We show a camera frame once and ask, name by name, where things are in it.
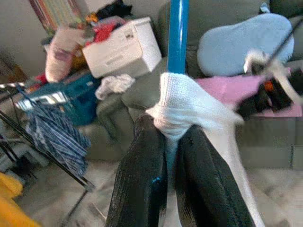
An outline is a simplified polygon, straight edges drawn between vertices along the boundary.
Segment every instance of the white cloth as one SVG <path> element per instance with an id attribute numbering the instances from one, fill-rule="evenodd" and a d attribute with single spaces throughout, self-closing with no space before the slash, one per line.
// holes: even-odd
<path id="1" fill-rule="evenodd" d="M 172 194 L 174 193 L 178 140 L 191 125 L 200 125 L 213 146 L 229 165 L 255 225 L 257 227 L 264 226 L 251 193 L 245 170 L 241 164 L 235 141 L 235 124 L 243 122 L 239 115 L 210 96 L 188 76 L 175 73 L 161 75 L 160 100 L 146 112 L 154 117 L 155 127 L 167 138 L 170 195 L 168 200 L 176 201 Z M 178 212 L 177 203 L 168 201 L 168 210 L 172 209 Z M 165 226 L 170 226 L 168 221 L 165 221 Z"/>
<path id="2" fill-rule="evenodd" d="M 131 87 L 136 80 L 128 74 L 108 76 L 102 79 L 101 85 L 95 92 L 97 99 L 105 100 L 111 93 L 123 93 Z"/>

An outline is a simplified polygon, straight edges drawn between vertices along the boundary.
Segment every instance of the gray couch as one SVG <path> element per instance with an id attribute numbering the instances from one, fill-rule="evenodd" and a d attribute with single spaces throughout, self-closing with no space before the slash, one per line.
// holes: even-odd
<path id="1" fill-rule="evenodd" d="M 193 78 L 204 75 L 200 71 L 196 52 L 199 38 L 207 30 L 239 23 L 259 13 L 262 2 L 267 2 L 273 13 L 286 16 L 294 24 L 303 17 L 303 0 L 190 0 L 187 40 L 187 74 Z M 159 78 L 166 71 L 166 55 L 169 30 L 170 4 L 162 6 L 156 27 L 159 45 L 164 58 L 152 73 L 143 75 L 123 95 L 110 96 L 97 107 L 98 121 L 105 131 L 107 144 L 99 151 L 92 150 L 90 156 L 98 159 L 118 159 L 127 151 L 132 141 L 134 120 L 147 108 L 155 105 L 160 97 Z M 290 67 L 303 66 L 303 27 L 294 35 L 295 45 Z M 303 122 L 295 118 L 252 118 L 244 127 L 237 129 L 237 139 L 242 161 L 246 167 L 295 167 L 300 168 L 300 146 L 303 144 Z"/>

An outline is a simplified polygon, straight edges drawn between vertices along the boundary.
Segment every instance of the floor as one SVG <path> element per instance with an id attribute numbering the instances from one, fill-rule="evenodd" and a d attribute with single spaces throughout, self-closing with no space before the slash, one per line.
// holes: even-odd
<path id="1" fill-rule="evenodd" d="M 90 161 L 86 177 L 96 185 L 68 222 L 68 227 L 103 227 L 114 187 L 117 162 Z M 268 227 L 303 226 L 303 171 L 247 170 L 258 209 Z M 83 188 L 54 165 L 36 172 L 37 182 L 17 203 L 44 227 L 58 227 Z"/>

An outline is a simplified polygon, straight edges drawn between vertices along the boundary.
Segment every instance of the striped fabric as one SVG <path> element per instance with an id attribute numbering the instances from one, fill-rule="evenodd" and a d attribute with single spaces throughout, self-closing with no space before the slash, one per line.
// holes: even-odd
<path id="1" fill-rule="evenodd" d="M 46 31 L 79 22 L 81 14 L 74 0 L 29 0 Z"/>
<path id="2" fill-rule="evenodd" d="M 26 131 L 33 137 L 35 145 L 48 151 L 62 165 L 76 176 L 82 176 L 87 169 L 86 149 L 90 140 L 72 125 L 58 108 L 50 105 L 34 105 L 28 114 Z"/>

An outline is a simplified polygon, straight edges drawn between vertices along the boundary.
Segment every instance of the blue container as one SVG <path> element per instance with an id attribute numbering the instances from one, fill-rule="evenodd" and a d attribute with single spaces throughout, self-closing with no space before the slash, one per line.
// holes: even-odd
<path id="1" fill-rule="evenodd" d="M 31 100 L 46 105 L 57 105 L 75 125 L 86 125 L 96 117 L 97 98 L 95 91 L 100 79 L 93 78 L 90 71 L 80 71 L 60 83 L 46 84 L 28 95 Z M 24 111 L 31 110 L 31 104 L 24 99 L 18 103 Z"/>

